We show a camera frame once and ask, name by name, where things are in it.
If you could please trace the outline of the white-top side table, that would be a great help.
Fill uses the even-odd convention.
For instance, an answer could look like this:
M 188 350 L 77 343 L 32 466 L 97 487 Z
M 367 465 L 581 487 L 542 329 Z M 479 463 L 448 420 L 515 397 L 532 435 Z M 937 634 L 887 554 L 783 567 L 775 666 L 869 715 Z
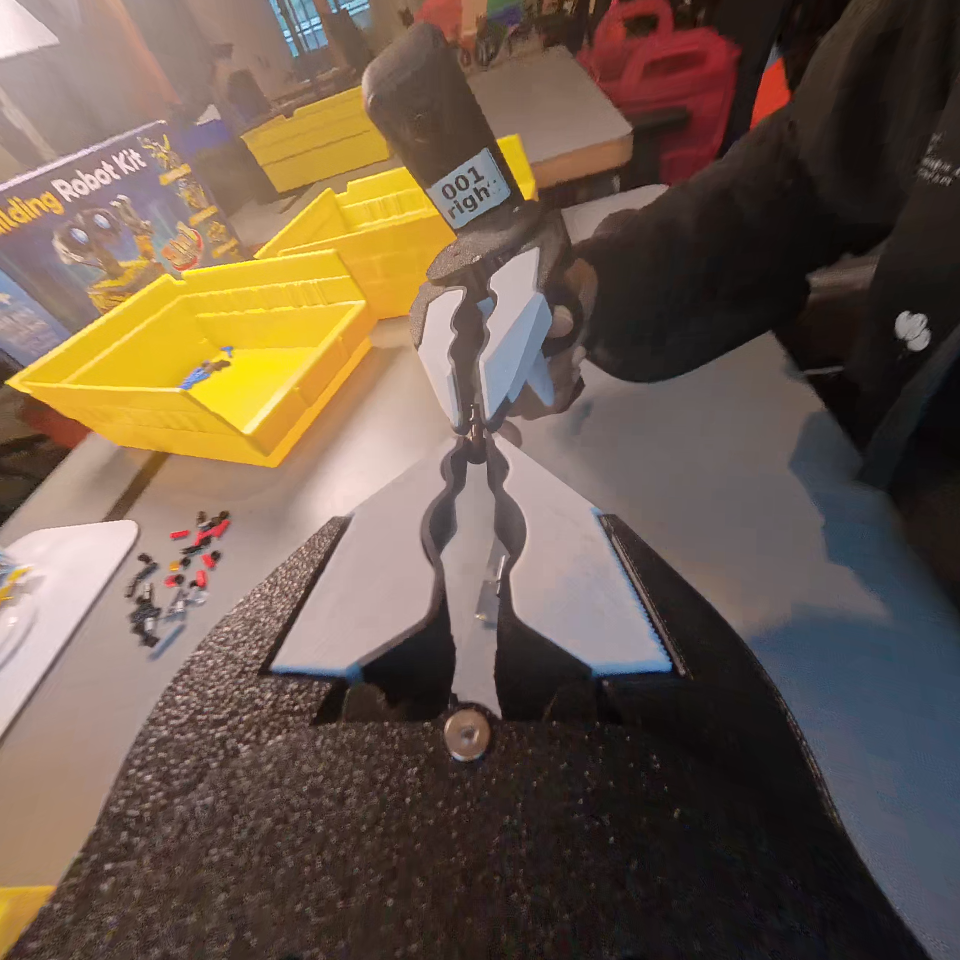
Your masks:
M 494 134 L 521 139 L 539 189 L 630 162 L 631 125 L 564 46 L 511 57 L 467 82 Z

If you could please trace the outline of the deep yellow plastic bin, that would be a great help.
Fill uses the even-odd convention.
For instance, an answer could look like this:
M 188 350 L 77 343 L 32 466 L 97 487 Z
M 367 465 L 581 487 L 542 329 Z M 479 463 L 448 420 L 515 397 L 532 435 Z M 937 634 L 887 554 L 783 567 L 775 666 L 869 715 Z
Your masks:
M 37 918 L 55 890 L 52 885 L 1 887 L 1 958 Z

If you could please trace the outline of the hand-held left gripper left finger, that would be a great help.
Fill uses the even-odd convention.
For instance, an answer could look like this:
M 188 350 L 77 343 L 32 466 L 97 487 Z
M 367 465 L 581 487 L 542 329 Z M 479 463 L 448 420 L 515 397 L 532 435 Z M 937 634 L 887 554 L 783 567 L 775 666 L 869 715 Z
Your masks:
M 465 443 L 447 438 L 357 506 L 270 671 L 364 682 L 393 704 L 446 705 L 456 650 L 442 554 L 465 482 Z

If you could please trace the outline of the pile of small building parts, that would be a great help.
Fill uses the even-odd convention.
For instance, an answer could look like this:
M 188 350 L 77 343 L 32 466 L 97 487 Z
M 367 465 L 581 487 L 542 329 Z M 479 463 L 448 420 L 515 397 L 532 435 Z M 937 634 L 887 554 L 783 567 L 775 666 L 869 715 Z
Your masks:
M 123 594 L 125 620 L 128 633 L 148 659 L 158 659 L 208 602 L 233 521 L 230 510 L 200 510 L 191 526 L 168 535 L 169 556 L 157 558 L 148 552 L 137 556 L 138 569 Z

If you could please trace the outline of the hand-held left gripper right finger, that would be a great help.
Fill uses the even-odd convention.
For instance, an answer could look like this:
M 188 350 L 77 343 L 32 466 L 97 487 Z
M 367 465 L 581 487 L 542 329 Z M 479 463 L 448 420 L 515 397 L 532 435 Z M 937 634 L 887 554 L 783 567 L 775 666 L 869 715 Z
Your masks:
M 671 657 L 594 504 L 510 441 L 487 443 L 505 549 L 494 679 L 500 702 L 571 685 L 670 675 Z

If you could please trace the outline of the wide yellow plastic bin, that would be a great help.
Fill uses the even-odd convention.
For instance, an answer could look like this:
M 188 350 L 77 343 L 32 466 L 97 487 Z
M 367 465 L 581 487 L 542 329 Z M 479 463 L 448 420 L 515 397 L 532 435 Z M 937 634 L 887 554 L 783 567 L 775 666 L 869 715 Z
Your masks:
M 333 250 L 188 270 L 8 384 L 120 447 L 276 467 L 370 350 L 375 324 Z M 178 388 L 226 346 L 229 368 Z

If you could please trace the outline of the red plastic case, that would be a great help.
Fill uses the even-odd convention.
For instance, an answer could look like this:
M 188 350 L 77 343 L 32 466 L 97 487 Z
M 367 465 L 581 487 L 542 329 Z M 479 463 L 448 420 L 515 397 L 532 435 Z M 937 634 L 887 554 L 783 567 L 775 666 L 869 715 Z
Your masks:
M 709 166 L 727 132 L 740 49 L 711 28 L 650 34 L 598 54 L 594 79 L 656 156 L 658 184 Z
M 590 48 L 597 52 L 629 49 L 647 39 L 664 39 L 674 31 L 668 1 L 611 1 L 592 29 Z

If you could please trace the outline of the studio light panel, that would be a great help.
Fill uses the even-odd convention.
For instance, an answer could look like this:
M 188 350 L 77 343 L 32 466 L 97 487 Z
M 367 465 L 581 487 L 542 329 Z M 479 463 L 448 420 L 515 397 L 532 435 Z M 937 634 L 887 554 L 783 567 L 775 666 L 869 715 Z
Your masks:
M 18 1 L 1 1 L 1 61 L 60 45 L 54 32 Z

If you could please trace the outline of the pile of blue tan parts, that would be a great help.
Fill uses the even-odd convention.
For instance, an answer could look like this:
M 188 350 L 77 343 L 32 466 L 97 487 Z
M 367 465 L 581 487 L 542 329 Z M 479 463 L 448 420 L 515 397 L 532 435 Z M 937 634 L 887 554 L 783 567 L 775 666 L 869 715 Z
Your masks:
M 222 347 L 217 357 L 202 361 L 186 375 L 186 378 L 179 383 L 177 388 L 183 391 L 192 390 L 194 387 L 212 378 L 215 374 L 230 368 L 233 359 L 234 348 L 230 345 Z

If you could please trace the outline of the robot kit box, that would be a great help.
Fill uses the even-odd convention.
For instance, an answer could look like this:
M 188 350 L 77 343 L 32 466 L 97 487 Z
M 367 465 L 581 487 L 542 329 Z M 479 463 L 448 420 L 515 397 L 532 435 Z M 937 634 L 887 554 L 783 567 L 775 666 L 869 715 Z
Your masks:
M 152 282 L 245 249 L 183 138 L 138 126 L 2 183 L 2 363 L 21 370 Z

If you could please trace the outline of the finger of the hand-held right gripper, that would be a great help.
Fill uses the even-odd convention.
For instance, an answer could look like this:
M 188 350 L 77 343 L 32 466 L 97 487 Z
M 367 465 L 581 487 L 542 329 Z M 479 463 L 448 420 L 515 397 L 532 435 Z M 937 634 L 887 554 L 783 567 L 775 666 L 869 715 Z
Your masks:
M 488 280 L 493 308 L 486 318 L 486 342 L 478 356 L 484 421 L 500 423 L 531 386 L 551 406 L 555 387 L 543 352 L 553 315 L 538 287 L 541 253 L 525 250 L 510 258 Z
M 475 399 L 480 314 L 468 289 L 420 289 L 415 350 L 454 431 L 468 431 Z

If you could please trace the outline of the silver panel toy piece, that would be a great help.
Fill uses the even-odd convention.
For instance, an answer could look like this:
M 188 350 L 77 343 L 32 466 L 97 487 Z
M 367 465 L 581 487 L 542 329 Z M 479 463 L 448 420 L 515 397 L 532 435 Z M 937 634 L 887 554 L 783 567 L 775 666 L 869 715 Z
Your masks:
M 491 550 L 474 611 L 475 618 L 489 629 L 498 625 L 499 595 L 505 563 L 506 555 L 501 550 Z

